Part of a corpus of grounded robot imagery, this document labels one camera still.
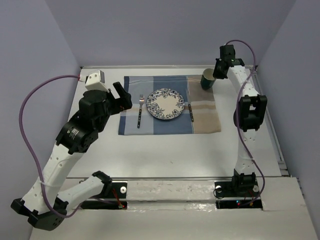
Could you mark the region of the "silver fork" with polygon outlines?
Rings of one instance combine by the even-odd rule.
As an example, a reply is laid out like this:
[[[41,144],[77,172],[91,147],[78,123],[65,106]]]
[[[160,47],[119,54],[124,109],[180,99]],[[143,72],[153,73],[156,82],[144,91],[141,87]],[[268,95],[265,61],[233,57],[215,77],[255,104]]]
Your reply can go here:
[[[145,96],[143,94],[139,95],[139,112],[138,112],[138,120],[137,120],[137,128],[141,127],[141,118],[142,118],[142,108],[145,103]]]

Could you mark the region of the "dark green mug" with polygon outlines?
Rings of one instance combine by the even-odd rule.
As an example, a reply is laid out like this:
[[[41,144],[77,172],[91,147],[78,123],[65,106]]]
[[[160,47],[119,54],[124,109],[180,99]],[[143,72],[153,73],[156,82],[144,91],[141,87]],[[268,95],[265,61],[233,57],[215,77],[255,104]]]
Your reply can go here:
[[[214,78],[214,69],[206,68],[201,76],[200,85],[203,90],[210,89],[215,83],[216,78]]]

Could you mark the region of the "blue floral plate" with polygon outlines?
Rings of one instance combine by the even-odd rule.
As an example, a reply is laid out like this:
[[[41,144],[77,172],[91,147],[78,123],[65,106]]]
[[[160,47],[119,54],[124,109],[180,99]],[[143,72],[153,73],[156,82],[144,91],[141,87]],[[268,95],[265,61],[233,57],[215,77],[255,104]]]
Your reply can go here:
[[[160,88],[147,97],[146,109],[158,120],[172,120],[184,111],[185,100],[176,90]]]

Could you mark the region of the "silver knife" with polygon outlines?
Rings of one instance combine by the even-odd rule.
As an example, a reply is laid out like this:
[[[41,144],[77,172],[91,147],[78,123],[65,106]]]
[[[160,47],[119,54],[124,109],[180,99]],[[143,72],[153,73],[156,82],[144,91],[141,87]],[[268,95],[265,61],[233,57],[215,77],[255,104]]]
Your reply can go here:
[[[192,110],[192,105],[191,105],[191,98],[190,98],[190,94],[188,91],[186,92],[186,96],[187,96],[187,101],[188,101],[188,109],[189,109],[190,119],[191,119],[191,122],[193,123],[194,116],[193,116],[193,110]]]

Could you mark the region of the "blue beige striped placemat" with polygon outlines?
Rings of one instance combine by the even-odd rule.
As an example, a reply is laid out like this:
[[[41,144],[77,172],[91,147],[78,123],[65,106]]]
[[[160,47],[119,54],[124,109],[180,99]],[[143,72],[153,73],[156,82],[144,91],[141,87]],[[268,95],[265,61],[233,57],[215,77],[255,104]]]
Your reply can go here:
[[[211,134],[221,131],[213,90],[203,90],[201,75],[125,76],[124,89],[131,94],[132,108],[121,112],[119,135],[184,135]],[[139,98],[147,98],[153,91],[169,88],[179,92],[185,100],[180,116],[171,120],[153,117],[143,105],[140,128],[137,128]],[[188,108],[187,91],[190,96],[194,122]]]

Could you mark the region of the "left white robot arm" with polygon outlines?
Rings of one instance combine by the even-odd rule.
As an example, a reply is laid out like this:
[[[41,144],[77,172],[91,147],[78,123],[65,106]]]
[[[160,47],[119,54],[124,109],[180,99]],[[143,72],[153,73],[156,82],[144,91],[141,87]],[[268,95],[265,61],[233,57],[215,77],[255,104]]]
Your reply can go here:
[[[72,168],[98,139],[110,116],[132,108],[131,95],[119,82],[113,83],[119,97],[110,89],[87,90],[78,102],[78,111],[62,127],[45,167],[40,170],[32,188],[22,198],[11,203],[11,208],[27,217],[35,229],[52,231],[69,211],[77,209],[90,198],[104,198],[114,194],[112,178],[102,171],[94,172],[82,183],[62,191]]]

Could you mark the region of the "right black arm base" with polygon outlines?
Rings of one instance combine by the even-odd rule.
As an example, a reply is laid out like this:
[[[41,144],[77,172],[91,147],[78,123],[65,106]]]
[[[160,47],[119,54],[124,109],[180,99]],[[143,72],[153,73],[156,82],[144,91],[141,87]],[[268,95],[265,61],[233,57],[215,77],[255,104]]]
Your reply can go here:
[[[214,183],[213,196],[218,210],[222,209],[263,209],[259,196],[260,189],[256,181],[253,187],[245,188],[243,191],[234,191],[231,181],[217,181]]]

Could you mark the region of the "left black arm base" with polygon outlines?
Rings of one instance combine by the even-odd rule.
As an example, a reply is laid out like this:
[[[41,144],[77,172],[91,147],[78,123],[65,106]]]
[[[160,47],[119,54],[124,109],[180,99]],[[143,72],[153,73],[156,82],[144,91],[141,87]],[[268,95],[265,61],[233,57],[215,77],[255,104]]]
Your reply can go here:
[[[81,204],[84,210],[122,210],[127,208],[127,181],[114,181],[110,189],[89,198]]]

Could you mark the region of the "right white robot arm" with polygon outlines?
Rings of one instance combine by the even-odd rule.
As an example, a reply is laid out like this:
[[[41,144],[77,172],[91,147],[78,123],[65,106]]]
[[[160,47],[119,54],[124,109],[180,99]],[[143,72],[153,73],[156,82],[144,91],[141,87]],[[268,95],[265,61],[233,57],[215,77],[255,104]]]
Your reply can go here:
[[[250,83],[252,74],[246,73],[245,64],[236,57],[234,46],[226,43],[219,50],[213,77],[230,80],[237,93],[233,122],[238,133],[238,150],[231,180],[216,182],[213,193],[217,199],[245,198],[250,193],[256,198],[259,195],[258,191],[254,193],[257,167],[250,148],[254,147],[256,132],[264,122],[268,99]]]

